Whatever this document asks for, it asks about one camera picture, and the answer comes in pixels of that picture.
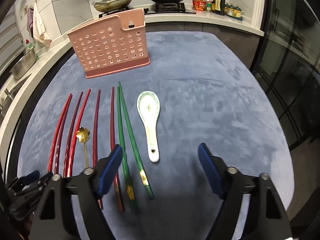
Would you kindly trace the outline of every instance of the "pink plastic utensil holder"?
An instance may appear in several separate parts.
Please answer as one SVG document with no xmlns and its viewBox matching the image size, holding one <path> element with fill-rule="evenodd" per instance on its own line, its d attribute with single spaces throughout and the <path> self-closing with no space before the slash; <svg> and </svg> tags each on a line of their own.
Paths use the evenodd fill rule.
<svg viewBox="0 0 320 240">
<path fill-rule="evenodd" d="M 86 78 L 150 64 L 142 8 L 105 16 L 68 33 Z"/>
</svg>

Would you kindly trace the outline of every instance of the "stainless steel basket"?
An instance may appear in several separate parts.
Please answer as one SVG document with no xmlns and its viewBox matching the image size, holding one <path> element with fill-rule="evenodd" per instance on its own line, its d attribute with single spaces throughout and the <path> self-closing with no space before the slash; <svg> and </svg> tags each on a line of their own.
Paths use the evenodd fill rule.
<svg viewBox="0 0 320 240">
<path fill-rule="evenodd" d="M 10 70 L 11 74 L 16 78 L 20 79 L 36 62 L 35 49 L 29 50 Z"/>
</svg>

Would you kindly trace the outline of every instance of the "table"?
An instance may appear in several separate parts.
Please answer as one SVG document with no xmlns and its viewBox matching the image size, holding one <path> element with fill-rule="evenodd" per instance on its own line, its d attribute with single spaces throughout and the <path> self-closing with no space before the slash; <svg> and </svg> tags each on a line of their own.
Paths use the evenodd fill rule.
<svg viewBox="0 0 320 240">
<path fill-rule="evenodd" d="M 78 95 L 88 88 L 92 92 L 81 125 L 92 131 L 97 91 L 101 89 L 98 157 L 107 156 L 111 87 L 121 81 L 155 199 L 147 200 L 123 117 L 128 164 L 140 214 L 134 215 L 130 210 L 120 168 L 125 213 L 117 210 L 113 188 L 103 197 L 103 213 L 116 239 L 205 239 L 222 201 L 212 193 L 198 160 L 197 147 L 202 142 L 228 166 L 235 166 L 244 174 L 270 174 L 288 208 L 294 190 L 290 152 L 267 96 L 245 65 L 213 34 L 154 32 L 147 33 L 147 40 L 151 64 L 142 68 L 88 80 L 75 55 L 63 65 L 31 116 L 21 146 L 18 176 L 34 170 L 41 175 L 46 173 L 60 111 L 72 93 L 61 144 L 64 155 Z M 136 107 L 138 95 L 145 90 L 155 92 L 161 105 L 157 123 L 158 163 L 148 158 L 146 134 Z M 91 140 L 87 147 L 91 163 Z M 77 143 L 73 174 L 83 169 L 83 148 Z M 245 196 L 234 239 L 241 236 L 248 199 Z M 73 207 L 80 236 L 86 240 L 76 197 Z"/>
</svg>

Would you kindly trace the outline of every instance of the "white towel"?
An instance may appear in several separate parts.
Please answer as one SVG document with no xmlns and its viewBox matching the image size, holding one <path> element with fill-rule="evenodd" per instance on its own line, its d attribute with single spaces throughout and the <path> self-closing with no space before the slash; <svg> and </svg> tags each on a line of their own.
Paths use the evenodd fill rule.
<svg viewBox="0 0 320 240">
<path fill-rule="evenodd" d="M 49 47 L 52 41 L 45 31 L 45 27 L 38 11 L 36 2 L 33 6 L 33 38 L 43 43 L 46 47 Z"/>
</svg>

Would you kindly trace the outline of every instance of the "towel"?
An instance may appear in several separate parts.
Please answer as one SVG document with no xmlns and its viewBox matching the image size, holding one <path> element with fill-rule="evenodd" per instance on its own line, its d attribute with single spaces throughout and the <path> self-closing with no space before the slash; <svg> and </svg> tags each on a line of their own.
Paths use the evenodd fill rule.
<svg viewBox="0 0 320 240">
<path fill-rule="evenodd" d="M 33 8 L 31 7 L 28 9 L 27 30 L 30 32 L 31 37 L 33 38 Z"/>
<path fill-rule="evenodd" d="M 52 41 L 47 32 L 45 31 L 44 23 L 38 11 L 36 2 L 33 6 L 33 38 L 36 41 L 43 43 L 46 47 L 49 47 Z"/>
</svg>

